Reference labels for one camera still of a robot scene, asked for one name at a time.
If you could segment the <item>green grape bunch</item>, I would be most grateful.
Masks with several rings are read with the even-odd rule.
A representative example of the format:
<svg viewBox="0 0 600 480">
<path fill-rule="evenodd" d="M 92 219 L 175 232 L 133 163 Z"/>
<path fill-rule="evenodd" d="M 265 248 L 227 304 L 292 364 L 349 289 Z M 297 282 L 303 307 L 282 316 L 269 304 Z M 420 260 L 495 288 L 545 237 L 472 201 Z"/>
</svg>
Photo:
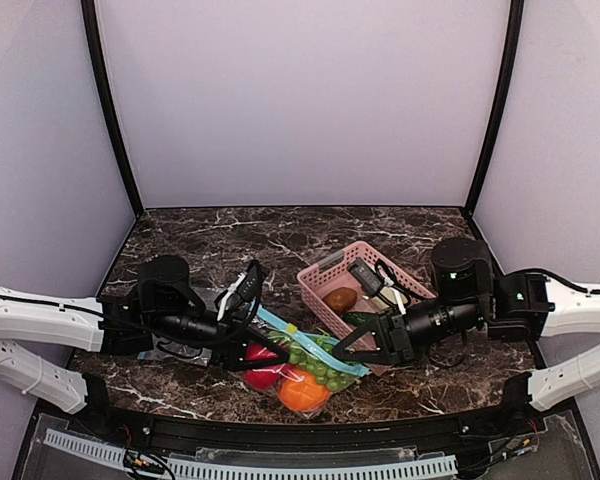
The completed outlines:
<svg viewBox="0 0 600 480">
<path fill-rule="evenodd" d="M 318 385 L 326 386 L 332 393 L 339 393 L 347 389 L 357 380 L 356 375 L 336 369 L 326 360 L 322 360 L 310 350 L 307 350 L 295 338 L 289 338 L 287 348 L 291 365 L 302 372 L 313 375 Z"/>
</svg>

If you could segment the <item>clear zip bag blue zipper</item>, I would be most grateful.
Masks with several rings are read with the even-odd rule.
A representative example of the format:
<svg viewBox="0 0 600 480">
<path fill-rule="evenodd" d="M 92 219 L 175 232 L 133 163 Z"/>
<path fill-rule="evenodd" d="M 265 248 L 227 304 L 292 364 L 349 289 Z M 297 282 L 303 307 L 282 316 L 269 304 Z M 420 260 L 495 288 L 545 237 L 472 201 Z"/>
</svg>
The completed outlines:
<svg viewBox="0 0 600 480">
<path fill-rule="evenodd" d="M 249 342 L 246 360 L 274 360 L 276 363 L 246 370 L 240 374 L 254 390 L 275 396 L 284 407 L 306 419 L 323 410 L 332 396 L 348 389 L 370 374 L 370 369 L 355 362 L 344 362 L 332 355 L 338 341 L 329 334 L 305 333 L 264 308 L 254 321 L 257 331 L 288 354 L 288 360 L 262 344 Z"/>
</svg>

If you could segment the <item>orange persimmon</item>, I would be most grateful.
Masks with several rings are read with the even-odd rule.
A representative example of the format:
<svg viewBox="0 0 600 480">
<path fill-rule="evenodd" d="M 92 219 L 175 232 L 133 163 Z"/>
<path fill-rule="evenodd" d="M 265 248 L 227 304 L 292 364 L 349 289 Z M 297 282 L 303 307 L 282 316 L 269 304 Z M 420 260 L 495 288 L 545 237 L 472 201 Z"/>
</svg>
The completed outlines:
<svg viewBox="0 0 600 480">
<path fill-rule="evenodd" d="M 277 394 L 289 410 L 297 413 L 319 410 L 332 395 L 325 385 L 317 383 L 314 375 L 298 369 L 291 369 L 285 374 Z"/>
</svg>

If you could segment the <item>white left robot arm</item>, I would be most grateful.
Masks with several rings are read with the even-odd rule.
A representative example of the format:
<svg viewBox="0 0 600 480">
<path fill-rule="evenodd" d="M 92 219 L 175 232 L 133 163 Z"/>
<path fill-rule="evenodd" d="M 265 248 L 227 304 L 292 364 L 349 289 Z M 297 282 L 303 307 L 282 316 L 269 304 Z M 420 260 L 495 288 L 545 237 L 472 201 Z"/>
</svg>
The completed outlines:
<svg viewBox="0 0 600 480">
<path fill-rule="evenodd" d="M 120 297 L 59 298 L 0 286 L 0 380 L 76 415 L 107 409 L 105 381 L 54 365 L 22 341 L 113 356 L 187 347 L 232 372 L 283 365 L 288 352 L 252 324 L 264 279 L 251 261 L 214 308 L 191 288 L 189 264 L 175 255 L 142 263 Z"/>
</svg>

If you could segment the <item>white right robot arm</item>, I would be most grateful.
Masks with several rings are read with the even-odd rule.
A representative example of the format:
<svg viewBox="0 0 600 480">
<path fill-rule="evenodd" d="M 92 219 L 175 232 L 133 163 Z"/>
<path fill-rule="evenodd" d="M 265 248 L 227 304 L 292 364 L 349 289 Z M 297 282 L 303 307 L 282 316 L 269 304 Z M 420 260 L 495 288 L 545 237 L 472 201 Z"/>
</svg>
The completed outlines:
<svg viewBox="0 0 600 480">
<path fill-rule="evenodd" d="M 600 284 L 576 284 L 540 268 L 495 276 L 487 244 L 460 237 L 433 248 L 431 267 L 436 297 L 374 315 L 336 344 L 334 357 L 393 366 L 413 359 L 418 348 L 480 328 L 502 342 L 600 334 Z M 508 379 L 501 404 L 542 412 L 598 386 L 600 344 Z"/>
</svg>

